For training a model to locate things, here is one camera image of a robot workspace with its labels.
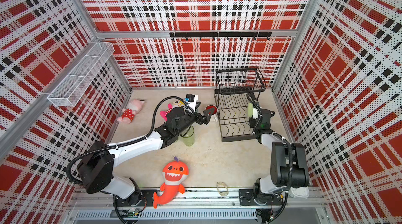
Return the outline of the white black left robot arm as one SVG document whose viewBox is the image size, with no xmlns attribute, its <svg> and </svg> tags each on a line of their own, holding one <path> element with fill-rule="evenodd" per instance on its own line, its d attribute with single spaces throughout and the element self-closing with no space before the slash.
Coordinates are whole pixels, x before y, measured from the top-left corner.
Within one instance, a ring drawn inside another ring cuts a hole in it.
<svg viewBox="0 0 402 224">
<path fill-rule="evenodd" d="M 90 149 L 78 157 L 77 166 L 82 185 L 88 194 L 105 192 L 127 199 L 138 190 L 132 179 L 114 175 L 114 168 L 125 161 L 166 148 L 176 142 L 179 135 L 185 133 L 193 123 L 207 125 L 214 110 L 205 110 L 202 114 L 187 112 L 183 108 L 173 108 L 166 116 L 166 121 L 147 136 L 106 145 L 95 142 Z"/>
</svg>

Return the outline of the light green ceramic mug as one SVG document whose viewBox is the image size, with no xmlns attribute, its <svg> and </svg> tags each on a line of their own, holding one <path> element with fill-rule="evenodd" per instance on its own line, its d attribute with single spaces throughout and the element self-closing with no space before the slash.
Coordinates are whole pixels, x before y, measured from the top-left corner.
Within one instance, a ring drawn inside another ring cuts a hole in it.
<svg viewBox="0 0 402 224">
<path fill-rule="evenodd" d="M 251 102 L 248 103 L 248 118 L 254 119 L 254 105 Z"/>
</svg>

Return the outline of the black wire dish rack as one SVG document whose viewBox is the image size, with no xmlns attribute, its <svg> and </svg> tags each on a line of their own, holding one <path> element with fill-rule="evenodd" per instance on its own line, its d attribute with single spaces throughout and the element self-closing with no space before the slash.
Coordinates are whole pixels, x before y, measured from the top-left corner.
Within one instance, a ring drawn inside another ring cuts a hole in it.
<svg viewBox="0 0 402 224">
<path fill-rule="evenodd" d="M 265 91 L 265 79 L 258 68 L 216 71 L 215 104 L 222 142 L 253 139 L 254 119 L 249 115 L 249 98 L 255 102 Z"/>
</svg>

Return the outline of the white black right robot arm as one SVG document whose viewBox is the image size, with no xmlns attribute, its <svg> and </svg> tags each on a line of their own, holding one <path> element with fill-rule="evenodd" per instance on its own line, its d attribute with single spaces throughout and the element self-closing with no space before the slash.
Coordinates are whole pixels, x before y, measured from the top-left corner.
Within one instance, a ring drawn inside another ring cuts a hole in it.
<svg viewBox="0 0 402 224">
<path fill-rule="evenodd" d="M 310 196 L 305 148 L 271 129 L 274 115 L 275 112 L 262 109 L 256 100 L 250 100 L 248 118 L 253 136 L 271 152 L 270 174 L 257 179 L 253 189 L 253 198 L 261 205 L 283 193 L 293 198 Z"/>
</svg>

